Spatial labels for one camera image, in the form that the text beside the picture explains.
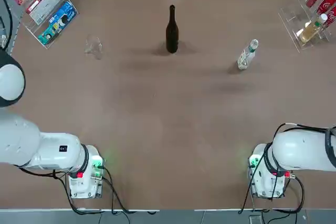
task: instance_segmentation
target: transparent cup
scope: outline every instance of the transparent cup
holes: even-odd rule
[[[88,35],[84,53],[93,55],[97,60],[102,59],[102,44],[97,36]]]

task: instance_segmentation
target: plastic water bottle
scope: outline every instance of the plastic water bottle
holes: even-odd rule
[[[253,39],[248,47],[246,47],[237,60],[238,68],[240,70],[247,69],[248,65],[256,55],[256,49],[259,45],[259,42],[256,39]]]

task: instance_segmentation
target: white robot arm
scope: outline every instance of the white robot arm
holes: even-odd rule
[[[3,107],[16,103],[25,90],[17,61],[0,50],[0,163],[20,168],[57,169],[69,175],[72,198],[101,197],[104,160],[92,145],[67,133],[44,133]]]
[[[336,172],[336,137],[330,133],[302,127],[278,133],[272,143],[257,145],[249,158],[252,193],[260,198],[282,197],[290,170]]]

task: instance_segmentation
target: tabletop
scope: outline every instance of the tabletop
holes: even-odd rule
[[[72,1],[79,15],[50,49],[20,27],[12,55],[27,86],[8,109],[43,132],[96,146],[127,208],[240,208],[247,158],[279,124],[335,123],[335,45],[297,52],[278,16],[293,0]],[[164,49],[171,4],[180,30],[175,55]],[[84,53],[88,35],[100,38],[101,60]],[[254,38],[256,56],[239,72],[235,62]],[[58,181],[0,167],[0,208],[69,208]],[[296,174],[304,207],[336,206],[329,197],[336,174]],[[256,206],[296,208],[300,190],[292,187]],[[109,208],[108,187],[103,194],[76,205]]]

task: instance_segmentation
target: dark glass bottle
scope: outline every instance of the dark glass bottle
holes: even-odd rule
[[[169,10],[170,10],[169,23],[166,29],[166,48],[168,52],[173,54],[178,49],[179,29],[177,27],[175,20],[175,6],[171,5],[169,7]]]

